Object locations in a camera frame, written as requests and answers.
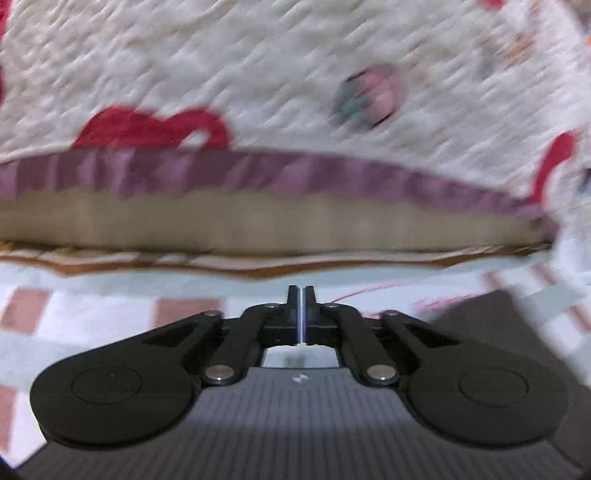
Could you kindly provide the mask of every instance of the metal pin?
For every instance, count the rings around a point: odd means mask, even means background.
[[[211,380],[227,380],[234,375],[234,369],[229,365],[212,365],[205,370],[205,376]]]
[[[396,376],[396,369],[390,365],[372,365],[368,368],[367,374],[374,380],[390,380]]]

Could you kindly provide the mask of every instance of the quilt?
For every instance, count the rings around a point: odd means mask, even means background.
[[[3,194],[340,186],[560,223],[579,182],[589,65],[558,0],[0,0],[0,12]]]

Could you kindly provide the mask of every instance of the fabric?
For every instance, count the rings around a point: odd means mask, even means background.
[[[0,161],[83,147],[345,155],[541,202],[558,221],[568,207],[591,90],[556,0],[2,7]]]
[[[252,278],[279,277],[307,270],[354,265],[424,264],[449,267],[482,257],[525,257],[548,249],[547,244],[527,247],[483,247],[449,252],[350,252],[289,257],[240,257],[216,254],[158,254],[153,252],[101,251],[48,248],[39,245],[0,243],[0,260],[40,265],[65,275],[139,268],[220,271]]]
[[[553,163],[545,165],[550,168]],[[547,178],[549,170],[544,172],[540,178]],[[536,187],[537,198],[541,198],[543,184]],[[226,194],[255,191],[282,196],[291,203],[314,194],[328,194],[341,201],[408,203],[446,212],[527,219],[548,239],[554,238],[558,230],[556,220],[531,199],[355,157],[269,151],[93,148],[0,164],[1,198],[14,200],[31,192],[54,193],[74,188],[125,198],[164,193],[177,202],[180,196],[204,189]],[[475,245],[468,240],[462,246]]]
[[[401,251],[463,250],[466,245],[535,247],[546,239],[542,231],[549,224],[544,218],[535,220],[535,211],[497,205],[497,213],[486,214],[329,194],[294,200],[249,190],[228,194],[203,189],[182,197],[149,194],[123,199],[109,192],[73,189],[0,200],[0,240],[251,257],[364,251],[376,258]]]

